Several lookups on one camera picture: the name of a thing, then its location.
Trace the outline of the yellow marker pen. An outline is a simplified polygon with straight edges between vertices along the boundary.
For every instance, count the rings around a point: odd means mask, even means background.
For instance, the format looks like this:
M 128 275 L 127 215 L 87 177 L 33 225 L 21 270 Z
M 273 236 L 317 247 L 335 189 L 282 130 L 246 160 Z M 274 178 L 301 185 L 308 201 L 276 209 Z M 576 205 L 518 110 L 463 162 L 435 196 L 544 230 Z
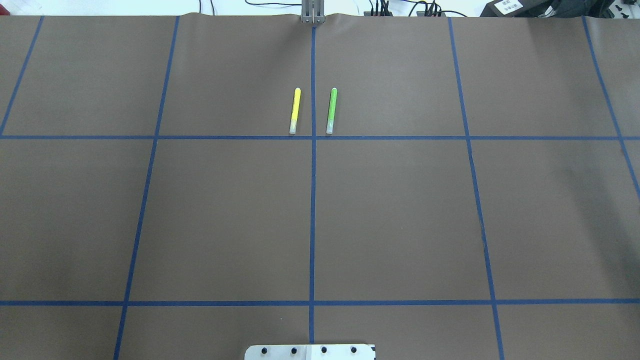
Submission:
M 291 114 L 289 121 L 288 134 L 295 135 L 297 134 L 297 125 L 298 119 L 300 116 L 300 106 L 302 100 L 302 89 L 300 87 L 296 87 L 294 89 L 294 94 L 292 97 L 292 105 L 291 105 Z

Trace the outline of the green marker pen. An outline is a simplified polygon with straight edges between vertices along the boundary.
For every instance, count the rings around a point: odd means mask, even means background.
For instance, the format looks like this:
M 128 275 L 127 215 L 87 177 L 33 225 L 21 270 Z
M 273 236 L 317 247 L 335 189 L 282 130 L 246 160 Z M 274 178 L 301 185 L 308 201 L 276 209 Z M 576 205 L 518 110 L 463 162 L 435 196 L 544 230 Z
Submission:
M 327 135 L 333 135 L 334 133 L 337 105 L 338 105 L 338 89 L 336 87 L 333 87 L 332 89 L 330 89 L 329 102 L 327 105 L 327 121 L 326 121 Z

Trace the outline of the brown paper table cover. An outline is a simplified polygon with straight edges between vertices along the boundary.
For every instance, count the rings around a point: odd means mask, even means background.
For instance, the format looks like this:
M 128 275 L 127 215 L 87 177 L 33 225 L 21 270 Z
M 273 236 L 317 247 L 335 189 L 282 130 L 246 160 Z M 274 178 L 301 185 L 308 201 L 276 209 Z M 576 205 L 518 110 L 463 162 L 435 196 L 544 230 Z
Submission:
M 3 360 L 331 343 L 639 358 L 637 19 L 1 18 Z

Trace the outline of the black box white label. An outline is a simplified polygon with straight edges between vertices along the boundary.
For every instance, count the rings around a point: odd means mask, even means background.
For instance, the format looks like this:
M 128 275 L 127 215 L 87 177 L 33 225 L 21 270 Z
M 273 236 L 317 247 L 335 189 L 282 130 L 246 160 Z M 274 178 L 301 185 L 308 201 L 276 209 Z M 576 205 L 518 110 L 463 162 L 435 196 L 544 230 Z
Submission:
M 480 18 L 544 18 L 554 12 L 554 0 L 492 0 Z

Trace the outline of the aluminium frame post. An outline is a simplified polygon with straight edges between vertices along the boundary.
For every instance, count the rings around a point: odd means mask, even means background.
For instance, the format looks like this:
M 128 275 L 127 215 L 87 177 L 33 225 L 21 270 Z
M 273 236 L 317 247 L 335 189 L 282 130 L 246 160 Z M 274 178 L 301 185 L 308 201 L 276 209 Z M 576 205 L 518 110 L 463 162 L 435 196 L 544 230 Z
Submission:
M 320 25 L 325 22 L 324 0 L 302 0 L 301 22 L 307 25 Z

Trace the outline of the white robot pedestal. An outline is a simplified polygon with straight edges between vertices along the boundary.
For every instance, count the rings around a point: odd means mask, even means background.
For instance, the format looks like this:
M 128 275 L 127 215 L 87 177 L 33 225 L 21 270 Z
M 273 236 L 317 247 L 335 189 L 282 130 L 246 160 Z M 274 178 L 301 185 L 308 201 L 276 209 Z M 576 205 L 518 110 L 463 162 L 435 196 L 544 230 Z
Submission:
M 251 345 L 245 360 L 375 360 L 372 344 L 265 344 Z

